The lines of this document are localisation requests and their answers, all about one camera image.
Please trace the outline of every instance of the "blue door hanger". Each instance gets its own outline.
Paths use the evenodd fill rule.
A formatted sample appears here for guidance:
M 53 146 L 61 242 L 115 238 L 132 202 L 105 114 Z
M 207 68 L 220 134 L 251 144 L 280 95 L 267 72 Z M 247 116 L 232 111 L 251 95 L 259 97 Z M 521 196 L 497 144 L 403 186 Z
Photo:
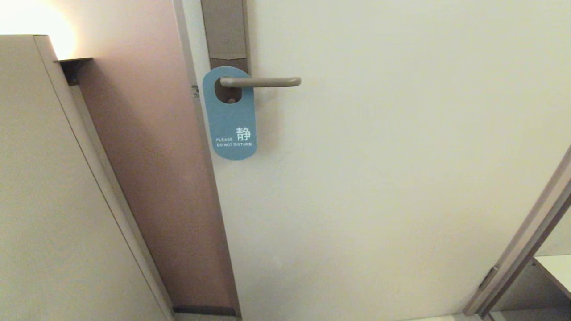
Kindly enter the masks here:
M 222 77 L 249 78 L 234 67 L 212 69 L 202 83 L 212 148 L 223 158 L 246 159 L 256 152 L 256 114 L 254 88 L 242 88 L 242 98 L 236 103 L 225 103 L 216 96 L 215 83 Z

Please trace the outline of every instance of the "door frame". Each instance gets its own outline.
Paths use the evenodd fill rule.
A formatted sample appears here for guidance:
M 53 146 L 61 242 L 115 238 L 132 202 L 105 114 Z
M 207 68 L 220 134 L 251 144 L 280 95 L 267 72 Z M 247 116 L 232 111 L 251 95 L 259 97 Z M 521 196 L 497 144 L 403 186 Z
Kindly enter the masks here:
M 553 231 L 571 204 L 571 146 L 523 224 L 465 306 L 465 315 L 485 317 Z

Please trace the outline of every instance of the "door hanger hole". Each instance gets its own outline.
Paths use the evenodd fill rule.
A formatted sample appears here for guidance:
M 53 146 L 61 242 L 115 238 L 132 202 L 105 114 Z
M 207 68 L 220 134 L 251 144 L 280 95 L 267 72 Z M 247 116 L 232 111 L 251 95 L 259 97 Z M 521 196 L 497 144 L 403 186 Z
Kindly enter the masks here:
M 229 88 L 220 84 L 220 79 L 214 83 L 216 97 L 223 103 L 237 103 L 242 99 L 242 88 Z

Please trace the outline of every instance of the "door handle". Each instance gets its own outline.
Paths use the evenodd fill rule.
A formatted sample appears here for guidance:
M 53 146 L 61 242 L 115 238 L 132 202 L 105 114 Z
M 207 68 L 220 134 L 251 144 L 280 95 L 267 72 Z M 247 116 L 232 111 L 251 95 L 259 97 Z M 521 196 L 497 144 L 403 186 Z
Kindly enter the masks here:
M 224 87 L 295 87 L 301 84 L 301 78 L 220 78 L 220 84 Z

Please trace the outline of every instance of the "light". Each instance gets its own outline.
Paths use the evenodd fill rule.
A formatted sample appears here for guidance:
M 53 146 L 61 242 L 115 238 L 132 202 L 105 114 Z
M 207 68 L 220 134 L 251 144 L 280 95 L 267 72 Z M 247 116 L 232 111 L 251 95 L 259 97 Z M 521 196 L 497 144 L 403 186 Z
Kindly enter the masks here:
M 41 0 L 0 0 L 0 7 L 0 34 L 49 35 L 59 60 L 74 58 L 74 30 L 56 8 Z

